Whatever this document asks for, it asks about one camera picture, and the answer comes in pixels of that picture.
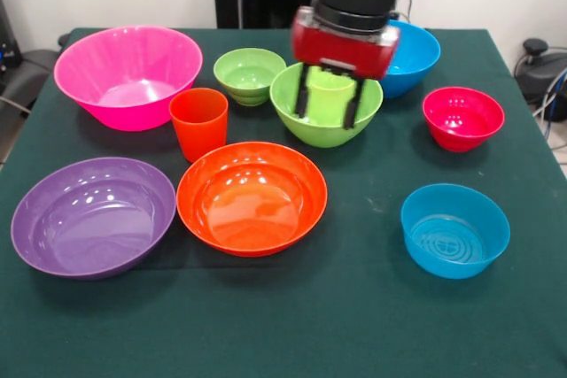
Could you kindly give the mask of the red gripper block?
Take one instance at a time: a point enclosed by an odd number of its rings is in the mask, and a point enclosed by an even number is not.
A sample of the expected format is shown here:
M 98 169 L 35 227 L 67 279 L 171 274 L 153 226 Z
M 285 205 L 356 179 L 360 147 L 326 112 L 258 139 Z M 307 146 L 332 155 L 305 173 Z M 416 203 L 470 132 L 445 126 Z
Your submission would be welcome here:
M 399 43 L 400 30 L 397 27 L 387 25 L 370 35 L 341 33 L 318 22 L 311 7 L 299 7 L 291 25 L 292 54 L 301 62 L 294 113 L 299 118 L 305 117 L 310 66 L 330 67 L 361 77 L 354 79 L 353 97 L 346 104 L 343 119 L 344 129 L 354 128 L 364 86 L 362 78 L 384 78 Z

